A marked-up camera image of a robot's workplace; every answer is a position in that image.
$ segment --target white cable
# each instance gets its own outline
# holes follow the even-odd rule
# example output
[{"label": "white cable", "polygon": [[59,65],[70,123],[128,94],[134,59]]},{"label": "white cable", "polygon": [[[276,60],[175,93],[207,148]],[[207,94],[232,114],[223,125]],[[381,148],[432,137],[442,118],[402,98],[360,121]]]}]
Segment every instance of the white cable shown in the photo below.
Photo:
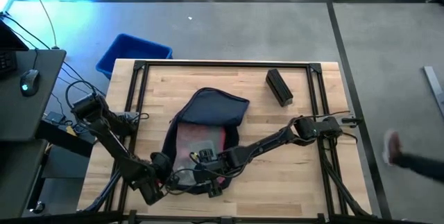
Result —
[{"label": "white cable", "polygon": [[57,39],[56,39],[56,32],[54,31],[54,26],[53,26],[53,22],[51,21],[51,18],[49,17],[48,12],[46,11],[46,8],[44,7],[44,4],[42,2],[42,0],[39,0],[40,4],[42,4],[43,10],[46,13],[46,16],[48,17],[49,23],[51,25],[51,30],[53,31],[53,37],[54,37],[54,46],[57,47]]}]

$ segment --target shoe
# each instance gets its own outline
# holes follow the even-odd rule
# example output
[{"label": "shoe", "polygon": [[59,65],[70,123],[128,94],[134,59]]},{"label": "shoe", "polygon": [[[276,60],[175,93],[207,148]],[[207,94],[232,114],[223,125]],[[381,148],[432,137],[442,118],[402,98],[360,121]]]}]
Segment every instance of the shoe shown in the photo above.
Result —
[{"label": "shoe", "polygon": [[393,160],[401,154],[401,141],[398,132],[387,130],[384,135],[384,151],[382,152],[382,159],[388,165],[393,166]]}]

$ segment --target keyboard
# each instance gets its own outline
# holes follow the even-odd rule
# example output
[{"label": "keyboard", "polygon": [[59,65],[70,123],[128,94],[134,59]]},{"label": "keyboard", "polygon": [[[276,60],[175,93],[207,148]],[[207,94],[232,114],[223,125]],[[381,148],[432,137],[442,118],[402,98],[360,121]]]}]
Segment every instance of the keyboard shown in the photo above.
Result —
[{"label": "keyboard", "polygon": [[14,51],[0,52],[0,76],[17,69],[17,59]]}]

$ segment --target computer mouse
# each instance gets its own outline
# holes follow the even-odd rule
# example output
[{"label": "computer mouse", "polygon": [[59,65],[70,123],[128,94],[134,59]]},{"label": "computer mouse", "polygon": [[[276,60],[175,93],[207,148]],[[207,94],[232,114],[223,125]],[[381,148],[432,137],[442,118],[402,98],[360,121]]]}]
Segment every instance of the computer mouse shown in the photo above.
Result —
[{"label": "computer mouse", "polygon": [[40,73],[30,69],[20,77],[20,91],[23,96],[34,96],[39,90]]}]

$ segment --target wooden table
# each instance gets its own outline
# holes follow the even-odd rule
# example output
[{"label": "wooden table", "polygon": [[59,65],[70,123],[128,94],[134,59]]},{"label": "wooden table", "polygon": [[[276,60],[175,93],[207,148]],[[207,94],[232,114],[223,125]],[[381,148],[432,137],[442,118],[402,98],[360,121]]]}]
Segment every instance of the wooden table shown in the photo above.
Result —
[{"label": "wooden table", "polygon": [[[114,66],[106,101],[115,112],[124,109],[133,64],[134,60],[117,60]],[[347,110],[338,63],[322,62],[321,67],[330,112]],[[240,145],[273,134],[291,117],[311,115],[306,72],[279,69],[294,95],[291,105],[280,107],[265,83],[267,70],[252,67],[150,67],[142,109],[150,114],[150,118],[140,123],[135,154],[149,160],[152,152],[161,151],[170,120],[201,87],[215,87],[250,100],[239,126]],[[136,85],[132,111],[135,110],[139,84],[140,81]],[[344,184],[363,209],[370,212],[355,140],[342,136],[337,153]],[[100,143],[95,145],[78,202],[79,209],[90,205],[104,188],[113,161]],[[335,210],[339,212],[336,187],[330,182]],[[119,192],[120,184],[114,194],[112,209],[117,209]],[[126,212],[132,209],[136,209],[137,214],[157,216],[316,217],[317,213],[327,213],[316,144],[305,147],[289,144],[259,156],[232,181],[222,196],[215,198],[208,198],[207,194],[168,195],[148,206],[140,192],[129,190]]]}]

